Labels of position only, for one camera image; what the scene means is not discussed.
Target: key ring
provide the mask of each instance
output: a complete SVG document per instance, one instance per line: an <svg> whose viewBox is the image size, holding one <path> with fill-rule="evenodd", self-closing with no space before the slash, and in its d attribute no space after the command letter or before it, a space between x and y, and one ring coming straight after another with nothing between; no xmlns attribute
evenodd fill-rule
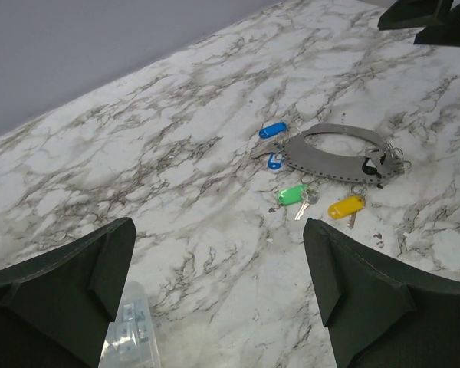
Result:
<svg viewBox="0 0 460 368"><path fill-rule="evenodd" d="M368 187L366 186L366 184L363 184L360 190L355 190L357 185L358 184L356 183L351 184L351 192L356 196L364 197L366 192L368 191Z"/></svg>

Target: gray wall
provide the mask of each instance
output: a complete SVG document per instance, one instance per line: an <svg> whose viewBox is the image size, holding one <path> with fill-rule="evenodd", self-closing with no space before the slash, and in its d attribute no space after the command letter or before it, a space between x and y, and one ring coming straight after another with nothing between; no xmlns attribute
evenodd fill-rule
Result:
<svg viewBox="0 0 460 368"><path fill-rule="evenodd" d="M278 0L0 0L0 134Z"/></svg>

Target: green key tag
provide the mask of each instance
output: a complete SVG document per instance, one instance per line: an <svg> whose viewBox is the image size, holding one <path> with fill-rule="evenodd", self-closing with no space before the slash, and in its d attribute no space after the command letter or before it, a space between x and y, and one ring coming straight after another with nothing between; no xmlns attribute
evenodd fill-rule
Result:
<svg viewBox="0 0 460 368"><path fill-rule="evenodd" d="M294 186L293 188L283 189L278 193L278 201L282 205L293 205L294 203L299 203L303 201L301 193L306 188L308 188L307 184L301 184L299 186Z"/></svg>

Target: blue key tag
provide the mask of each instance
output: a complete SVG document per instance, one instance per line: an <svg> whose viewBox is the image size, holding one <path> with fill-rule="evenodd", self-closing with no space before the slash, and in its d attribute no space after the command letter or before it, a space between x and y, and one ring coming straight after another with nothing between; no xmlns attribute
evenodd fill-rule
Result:
<svg viewBox="0 0 460 368"><path fill-rule="evenodd" d="M279 123L267 126L265 128L262 128L259 130L259 136L265 140L267 138L271 138L272 136L275 136L276 134L286 132L287 125L285 122L280 121Z"/></svg>
<svg viewBox="0 0 460 368"><path fill-rule="evenodd" d="M271 153L268 160L268 168L271 170L279 170L283 166L284 157Z"/></svg>

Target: plastic key tag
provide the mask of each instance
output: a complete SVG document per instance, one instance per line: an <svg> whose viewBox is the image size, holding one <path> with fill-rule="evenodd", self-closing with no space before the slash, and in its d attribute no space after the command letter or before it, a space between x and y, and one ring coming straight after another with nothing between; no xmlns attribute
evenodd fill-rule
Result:
<svg viewBox="0 0 460 368"><path fill-rule="evenodd" d="M329 216L333 219L342 219L365 208L365 200L359 195L352 195L334 203L329 207Z"/></svg>
<svg viewBox="0 0 460 368"><path fill-rule="evenodd" d="M271 153L268 160L268 168L271 170L278 170L283 166L284 157L282 155L275 155Z"/></svg>
<svg viewBox="0 0 460 368"><path fill-rule="evenodd" d="M301 193L308 188L307 184L294 186L293 188L283 189L278 193L278 201L282 205L293 205L302 201Z"/></svg>
<svg viewBox="0 0 460 368"><path fill-rule="evenodd" d="M285 132L287 129L287 125L285 122L280 121L279 123L267 126L265 128L262 128L259 130L259 136L265 140L267 138L271 138L272 136L275 136L276 134L279 134L281 132Z"/></svg>

